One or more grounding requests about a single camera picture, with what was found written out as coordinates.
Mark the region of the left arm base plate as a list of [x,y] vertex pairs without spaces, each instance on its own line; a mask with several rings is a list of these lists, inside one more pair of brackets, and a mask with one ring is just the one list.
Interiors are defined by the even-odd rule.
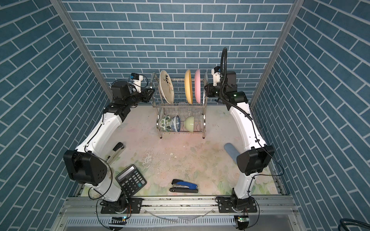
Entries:
[[122,197],[116,202],[103,200],[100,202],[102,214],[139,214],[141,210],[142,198]]

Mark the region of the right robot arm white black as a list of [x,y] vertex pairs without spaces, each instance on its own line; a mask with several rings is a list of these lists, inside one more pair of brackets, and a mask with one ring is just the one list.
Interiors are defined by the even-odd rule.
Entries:
[[273,146],[266,145],[262,136],[255,128],[251,116],[248,99],[244,92],[227,91],[221,83],[207,84],[204,87],[207,97],[216,97],[226,105],[238,126],[244,144],[244,152],[240,153],[231,143],[224,145],[226,152],[235,160],[240,171],[237,185],[232,190],[231,199],[234,206],[245,204],[251,199],[253,180],[263,175],[275,152]]

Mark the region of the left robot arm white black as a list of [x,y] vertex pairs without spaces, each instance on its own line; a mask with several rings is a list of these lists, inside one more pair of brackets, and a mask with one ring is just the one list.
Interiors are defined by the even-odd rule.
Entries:
[[132,87],[125,80],[113,82],[113,100],[104,108],[98,124],[80,145],[63,155],[69,177],[92,187],[107,202],[120,200],[122,191],[113,184],[113,171],[103,150],[131,108],[139,103],[148,103],[155,93],[154,88],[132,91]]

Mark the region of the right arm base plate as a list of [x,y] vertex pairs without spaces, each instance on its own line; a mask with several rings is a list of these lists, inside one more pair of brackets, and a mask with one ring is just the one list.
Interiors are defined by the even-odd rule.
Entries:
[[238,199],[233,195],[231,197],[218,196],[215,198],[215,202],[218,204],[218,210],[220,213],[257,212],[257,205],[250,197],[247,199]]

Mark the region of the yellow plate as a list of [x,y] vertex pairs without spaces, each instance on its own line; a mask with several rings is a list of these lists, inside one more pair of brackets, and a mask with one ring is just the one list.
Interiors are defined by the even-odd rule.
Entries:
[[184,84],[187,101],[189,104],[193,104],[192,79],[190,70],[187,70],[185,73]]

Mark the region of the steel two-tier dish rack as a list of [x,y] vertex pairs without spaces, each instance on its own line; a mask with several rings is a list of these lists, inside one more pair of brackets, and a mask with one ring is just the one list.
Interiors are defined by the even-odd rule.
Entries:
[[186,91],[183,78],[173,78],[172,85],[174,86],[174,103],[170,104],[165,100],[160,90],[160,74],[152,73],[150,79],[150,87],[156,88],[156,92],[152,96],[152,106],[157,111],[156,130],[160,138],[166,133],[176,133],[174,130],[169,130],[161,127],[162,119],[174,116],[179,116],[181,128],[178,133],[190,133],[185,128],[185,121],[188,117],[194,117],[194,134],[201,134],[203,138],[206,135],[206,106],[208,98],[205,93],[201,93],[201,103],[196,100],[189,104],[186,98]]

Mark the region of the pink plate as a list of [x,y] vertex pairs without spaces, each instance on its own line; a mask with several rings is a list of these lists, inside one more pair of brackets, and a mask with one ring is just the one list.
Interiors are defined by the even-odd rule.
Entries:
[[200,79],[200,70],[195,72],[195,98],[198,104],[201,103],[201,79]]

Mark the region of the white plate with painted design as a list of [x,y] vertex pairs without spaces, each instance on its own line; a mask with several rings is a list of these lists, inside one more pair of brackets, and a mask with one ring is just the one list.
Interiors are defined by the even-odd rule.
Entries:
[[173,104],[174,88],[171,77],[165,70],[160,72],[160,90],[167,103]]

